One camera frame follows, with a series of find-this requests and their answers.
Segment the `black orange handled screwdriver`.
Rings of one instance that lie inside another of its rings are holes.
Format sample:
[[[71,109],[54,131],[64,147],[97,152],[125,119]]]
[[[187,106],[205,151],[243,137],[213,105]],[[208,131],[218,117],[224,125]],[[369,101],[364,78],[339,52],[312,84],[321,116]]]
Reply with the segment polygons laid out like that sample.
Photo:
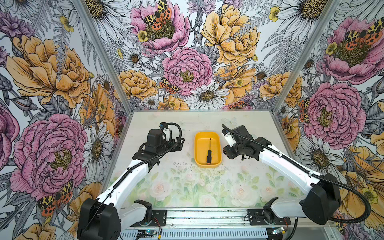
[[[209,141],[209,149],[208,149],[208,154],[207,154],[207,160],[206,160],[206,164],[207,165],[210,165],[212,163],[212,139],[210,139]]]

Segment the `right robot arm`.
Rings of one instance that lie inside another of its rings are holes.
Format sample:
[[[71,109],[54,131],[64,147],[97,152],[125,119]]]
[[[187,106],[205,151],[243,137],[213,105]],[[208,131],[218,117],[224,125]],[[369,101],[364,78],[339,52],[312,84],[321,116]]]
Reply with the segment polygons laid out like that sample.
[[[224,154],[231,160],[238,156],[255,159],[271,167],[292,182],[304,194],[295,200],[274,197],[263,207],[264,221],[275,224],[278,219],[297,217],[308,218],[318,225],[325,225],[341,205],[339,187],[333,183],[336,178],[313,171],[277,149],[263,137],[254,139],[245,126],[229,129],[223,126],[222,134],[228,145]]]

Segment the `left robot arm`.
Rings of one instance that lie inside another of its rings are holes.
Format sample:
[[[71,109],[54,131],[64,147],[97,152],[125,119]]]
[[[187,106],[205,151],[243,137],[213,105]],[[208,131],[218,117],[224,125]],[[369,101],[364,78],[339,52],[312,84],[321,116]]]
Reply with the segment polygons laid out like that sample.
[[[176,123],[160,123],[151,129],[147,140],[133,155],[127,169],[95,199],[87,199],[81,206],[77,238],[79,240],[117,240],[121,232],[134,225],[149,225],[153,218],[152,204],[136,200],[130,207],[122,205],[136,185],[169,152],[180,152],[184,144],[183,132]]]

